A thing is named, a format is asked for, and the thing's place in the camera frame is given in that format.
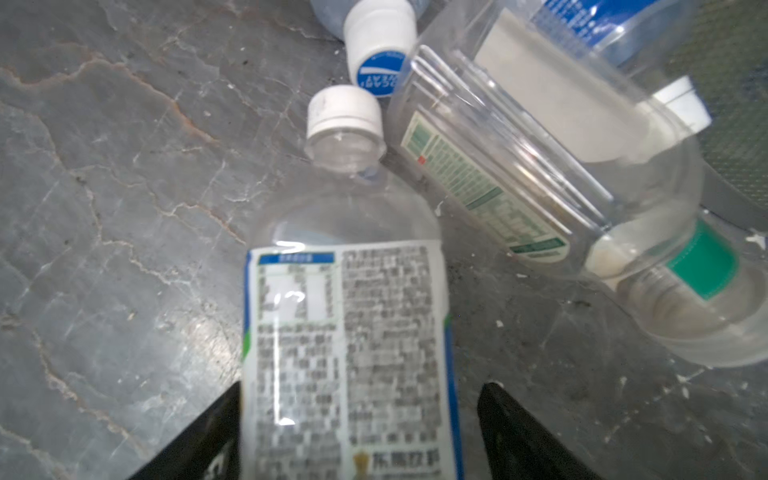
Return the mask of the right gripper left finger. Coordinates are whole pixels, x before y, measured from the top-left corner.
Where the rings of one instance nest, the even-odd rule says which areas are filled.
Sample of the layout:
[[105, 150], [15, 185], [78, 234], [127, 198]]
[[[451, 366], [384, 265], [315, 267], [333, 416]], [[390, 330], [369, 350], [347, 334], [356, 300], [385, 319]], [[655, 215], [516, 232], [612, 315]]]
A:
[[130, 479], [238, 479], [240, 400], [235, 382]]

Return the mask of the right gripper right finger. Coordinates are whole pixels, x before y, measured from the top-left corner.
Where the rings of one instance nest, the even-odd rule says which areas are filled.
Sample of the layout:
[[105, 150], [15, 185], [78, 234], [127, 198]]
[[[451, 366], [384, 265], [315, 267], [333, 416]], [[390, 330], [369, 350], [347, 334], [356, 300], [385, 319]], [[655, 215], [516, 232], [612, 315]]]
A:
[[494, 479], [597, 479], [547, 428], [496, 382], [483, 385], [477, 403]]

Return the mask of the clear bottle white label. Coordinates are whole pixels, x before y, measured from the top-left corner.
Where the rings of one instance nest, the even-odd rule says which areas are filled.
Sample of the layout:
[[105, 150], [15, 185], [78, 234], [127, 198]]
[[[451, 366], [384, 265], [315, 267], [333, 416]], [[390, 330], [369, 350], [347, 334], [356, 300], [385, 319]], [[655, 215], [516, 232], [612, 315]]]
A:
[[463, 475], [441, 230], [386, 150], [370, 92], [312, 97], [323, 182], [264, 213], [244, 268], [244, 479]]

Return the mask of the clear bottle green ring cap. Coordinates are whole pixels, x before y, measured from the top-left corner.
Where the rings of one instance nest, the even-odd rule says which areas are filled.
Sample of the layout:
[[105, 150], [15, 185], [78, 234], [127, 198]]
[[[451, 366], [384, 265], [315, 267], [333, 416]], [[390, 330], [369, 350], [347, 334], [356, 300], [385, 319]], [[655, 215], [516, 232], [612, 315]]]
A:
[[545, 7], [453, 1], [419, 37], [391, 144], [512, 258], [594, 283], [673, 354], [767, 357], [767, 269], [704, 219], [705, 161], [662, 102]]

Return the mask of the clear bottle blue label top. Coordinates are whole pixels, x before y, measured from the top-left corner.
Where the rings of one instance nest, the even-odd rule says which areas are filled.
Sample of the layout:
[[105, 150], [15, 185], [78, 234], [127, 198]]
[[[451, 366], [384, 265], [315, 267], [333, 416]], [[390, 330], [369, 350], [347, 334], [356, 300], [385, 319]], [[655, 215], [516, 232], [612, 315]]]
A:
[[625, 71], [666, 60], [685, 40], [696, 1], [542, 1], [532, 22], [574, 52]]

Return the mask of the clear bottle blue label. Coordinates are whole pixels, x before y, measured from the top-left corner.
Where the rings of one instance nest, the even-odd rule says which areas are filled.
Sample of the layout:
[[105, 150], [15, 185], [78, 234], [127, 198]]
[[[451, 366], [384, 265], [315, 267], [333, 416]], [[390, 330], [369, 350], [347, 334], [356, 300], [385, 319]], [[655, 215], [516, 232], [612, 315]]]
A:
[[391, 96], [429, 3], [312, 0], [310, 5], [321, 25], [344, 43], [350, 81], [377, 98]]
[[625, 71], [666, 60], [685, 40], [696, 1], [542, 1], [532, 22], [574, 52]]

